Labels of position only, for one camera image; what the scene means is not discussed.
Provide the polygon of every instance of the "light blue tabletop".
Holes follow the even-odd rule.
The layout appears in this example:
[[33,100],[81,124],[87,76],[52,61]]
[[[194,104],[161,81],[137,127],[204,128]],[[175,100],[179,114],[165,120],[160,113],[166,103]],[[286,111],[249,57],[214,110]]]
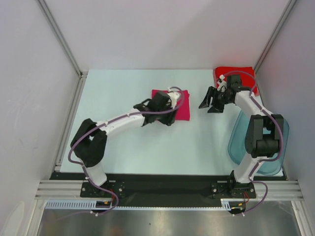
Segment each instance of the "light blue tabletop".
[[152,89],[187,89],[190,121],[171,126],[159,122],[131,129],[107,140],[102,160],[106,173],[229,175],[236,167],[227,152],[240,112],[229,104],[223,114],[198,109],[209,86],[212,70],[90,70],[74,119],[61,172],[82,172],[68,161],[70,142],[83,120],[108,120],[128,112],[151,97]]

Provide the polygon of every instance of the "translucent plastic container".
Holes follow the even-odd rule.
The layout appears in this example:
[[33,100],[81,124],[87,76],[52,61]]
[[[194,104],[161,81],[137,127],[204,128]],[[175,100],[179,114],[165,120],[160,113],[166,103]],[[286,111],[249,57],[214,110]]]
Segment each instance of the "translucent plastic container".
[[[250,119],[241,111],[236,123],[234,125],[234,129],[230,138],[230,142],[228,144],[228,153],[232,159],[232,161],[236,164],[240,164],[245,153],[245,136],[248,128],[248,124],[250,123]],[[274,162],[265,162],[259,169],[258,173],[273,176],[277,174],[282,167],[284,162],[284,154],[286,149],[287,138],[289,134],[289,125],[284,120],[283,123],[283,144],[284,151],[279,160]]]

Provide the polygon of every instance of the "purple cable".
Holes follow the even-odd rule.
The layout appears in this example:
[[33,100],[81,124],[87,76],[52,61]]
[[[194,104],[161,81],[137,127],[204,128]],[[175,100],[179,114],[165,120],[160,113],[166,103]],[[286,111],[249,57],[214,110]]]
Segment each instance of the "purple cable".
[[[85,174],[86,177],[88,178],[89,182],[90,182],[95,188],[98,188],[98,189],[101,190],[101,191],[110,193],[110,194],[112,194],[112,195],[116,198],[116,203],[115,203],[114,206],[112,206],[112,207],[109,208],[107,211],[105,211],[105,212],[103,212],[103,213],[100,213],[100,214],[98,214],[98,215],[104,215],[104,214],[106,214],[106,213],[112,211],[112,210],[118,205],[118,203],[119,203],[118,196],[117,196],[114,192],[112,192],[112,191],[109,191],[109,190],[107,190],[107,189],[104,189],[104,188],[102,188],[102,187],[97,186],[97,185],[91,180],[91,178],[89,177],[89,175],[88,175],[88,173],[87,173],[87,169],[86,169],[86,167],[84,166],[84,164],[83,164],[82,162],[73,161],[73,160],[71,159],[71,155],[72,155],[74,149],[77,147],[77,145],[78,145],[82,140],[84,140],[87,136],[89,136],[89,135],[90,135],[91,133],[93,133],[94,131],[100,129],[101,127],[104,127],[104,126],[106,126],[106,125],[109,125],[109,124],[111,124],[111,123],[114,123],[114,122],[116,122],[116,121],[118,121],[118,120],[120,120],[120,119],[129,117],[129,116],[134,116],[134,115],[146,115],[146,114],[148,114],[148,115],[163,115],[163,114],[171,113],[171,112],[173,112],[173,111],[175,111],[175,110],[178,110],[178,109],[183,105],[183,103],[184,103],[185,94],[184,94],[184,92],[183,92],[179,87],[173,86],[173,87],[171,87],[170,89],[177,89],[177,90],[181,93],[181,99],[180,99],[181,102],[180,102],[180,104],[178,104],[174,109],[170,109],[170,110],[162,111],[162,112],[133,112],[133,113],[130,113],[130,114],[125,114],[125,115],[122,115],[122,116],[120,116],[120,117],[114,118],[114,119],[108,121],[108,123],[103,123],[103,124],[101,124],[101,125],[96,126],[96,127],[93,128],[93,129],[89,130],[89,131],[88,131],[87,133],[85,133],[82,137],[80,137],[80,138],[73,144],[72,148],[70,149],[69,154],[68,154],[68,161],[71,162],[71,163],[80,165],[80,166],[82,167],[82,169],[83,169],[84,174]],[[76,213],[74,213],[74,214],[71,214],[71,215],[68,215],[68,216],[64,216],[64,217],[62,217],[62,219],[65,219],[65,218],[70,217],[70,216],[73,216],[73,215],[81,214],[81,213],[88,213],[88,212],[87,212],[87,211],[76,212]]]
[[80,214],[83,214],[83,213],[85,213],[85,214],[87,214],[87,213],[91,213],[90,211],[77,211],[77,212],[75,212],[75,213],[72,213],[72,214],[69,214],[69,215],[65,215],[65,216],[62,216],[62,217],[59,217],[59,218],[57,218],[57,219],[55,219],[55,220],[48,220],[47,219],[47,213],[46,212],[44,212],[45,213],[45,220],[48,222],[48,223],[55,223],[55,222],[58,222],[58,221],[61,221],[61,220],[64,220],[64,219],[67,219],[67,218],[69,218],[69,217],[72,217],[72,216],[75,216],[75,215],[80,215]]
[[260,201],[257,205],[255,205],[254,207],[252,207],[251,209],[248,209],[248,210],[245,211],[245,212],[249,212],[249,211],[251,211],[251,210],[254,210],[254,209],[255,209],[256,207],[258,207],[259,205],[261,205],[261,204],[263,203],[263,201],[266,199],[267,194],[268,194],[268,186],[267,186],[267,184],[264,183],[264,182],[262,182],[262,181],[253,181],[253,180],[251,180],[250,176],[252,176],[253,173],[255,172],[255,170],[258,168],[259,163],[261,163],[261,162],[272,162],[272,161],[277,161],[277,160],[280,159],[280,157],[282,156],[283,151],[284,151],[284,137],[283,137],[281,128],[280,128],[279,124],[277,123],[277,121],[276,121],[268,112],[266,112],[266,111],[262,108],[262,106],[256,101],[256,99],[255,99],[254,97],[252,97],[252,92],[253,92],[253,90],[255,89],[255,87],[257,86],[257,81],[256,81],[255,77],[254,77],[253,75],[251,75],[251,74],[249,74],[249,73],[247,73],[247,72],[245,72],[245,71],[241,71],[241,70],[229,71],[229,72],[227,72],[226,74],[224,74],[223,76],[226,77],[227,75],[230,75],[230,74],[232,74],[232,73],[242,73],[242,74],[246,74],[246,75],[250,76],[252,79],[254,79],[255,85],[254,85],[254,86],[251,88],[251,90],[250,90],[250,98],[251,98],[251,100],[253,101],[253,103],[254,103],[269,119],[272,120],[272,122],[275,124],[275,126],[276,126],[276,128],[277,128],[277,131],[278,131],[279,134],[280,134],[280,151],[279,151],[277,157],[274,158],[274,159],[262,159],[262,160],[259,160],[258,163],[253,167],[253,169],[251,170],[251,172],[250,172],[250,174],[249,174],[249,180],[250,180],[250,182],[263,184],[263,185],[265,186],[265,188],[266,188],[266,192],[265,192],[264,196],[262,197],[261,201]]

